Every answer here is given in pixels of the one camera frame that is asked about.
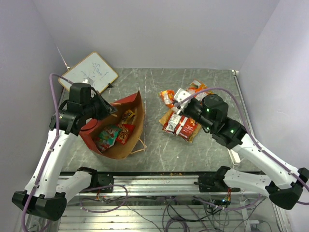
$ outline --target gray wall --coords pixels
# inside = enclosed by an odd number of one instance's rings
[[[239,70],[279,0],[34,0],[68,65]]]
[[[33,2],[0,0],[0,231],[13,231],[20,210],[12,195],[24,189],[46,144],[54,113],[48,75],[64,71]]]
[[[299,168],[309,167],[308,12],[309,1],[281,0],[239,72],[256,137]],[[295,232],[307,231],[308,212],[289,211]]]

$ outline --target robotic arm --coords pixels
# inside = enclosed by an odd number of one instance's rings
[[[179,89],[174,98],[176,102],[182,102],[190,95],[185,90]],[[194,119],[206,133],[212,134],[212,138],[217,143],[241,154],[265,174],[248,174],[222,166],[217,171],[212,183],[202,183],[202,185],[217,184],[223,188],[243,188],[269,197],[274,204],[281,208],[292,209],[302,194],[303,185],[291,173],[296,174],[306,183],[309,178],[309,170],[298,169],[281,160],[252,135],[249,135],[243,125],[229,118],[227,110],[228,104],[220,96],[210,94],[204,97],[202,102],[192,98],[181,103],[177,114]]]
[[[72,84],[69,99],[59,107],[59,138],[53,150],[50,151],[50,146],[56,136],[56,114],[52,116],[47,144],[39,165],[25,190],[15,192],[12,198],[12,202],[21,210],[24,209],[35,186],[36,190],[30,200],[27,213],[56,221],[62,216],[67,202],[77,193],[85,188],[97,187],[97,171],[85,167],[79,168],[68,180],[62,180],[57,184],[65,154],[86,124],[86,120],[89,118],[102,120],[116,111],[96,91],[91,97],[91,90],[95,91],[90,84]],[[36,178],[39,176],[39,171],[49,151],[50,157],[36,185]]]

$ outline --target whiteboard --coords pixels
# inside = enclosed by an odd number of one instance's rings
[[[88,80],[88,83],[101,93],[108,87],[108,83],[116,80],[118,74],[97,52],[93,52],[62,76],[74,83]],[[60,78],[58,81],[69,91],[71,84]]]

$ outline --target gray marble tabletop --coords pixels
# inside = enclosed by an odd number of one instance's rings
[[[137,69],[115,68],[118,78],[114,87],[106,89],[102,96],[114,102],[140,90],[144,100],[145,123],[141,139],[147,145],[146,151],[129,155],[126,159],[114,160],[93,153],[79,136],[70,149],[62,171],[75,172],[79,167],[89,167],[98,171],[111,172],[194,172],[216,171],[220,166],[233,167],[227,148],[217,144],[203,130],[189,143],[181,137],[162,131],[159,119],[167,112],[167,107],[158,96],[166,89],[187,88],[194,80],[200,80],[209,87],[229,89],[240,101],[239,92],[232,72],[210,69]],[[229,117],[239,121],[239,113],[225,92],[218,92],[229,104]],[[142,148],[140,143],[135,149]],[[243,160],[236,169],[258,171],[248,160]]]

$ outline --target rope handle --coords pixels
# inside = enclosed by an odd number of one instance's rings
[[[144,148],[137,150],[137,151],[130,152],[130,154],[134,154],[134,153],[137,153],[137,152],[140,152],[140,151],[146,151],[147,146],[145,145],[145,143],[140,138],[139,138],[139,141],[141,142],[141,144],[143,144]]]

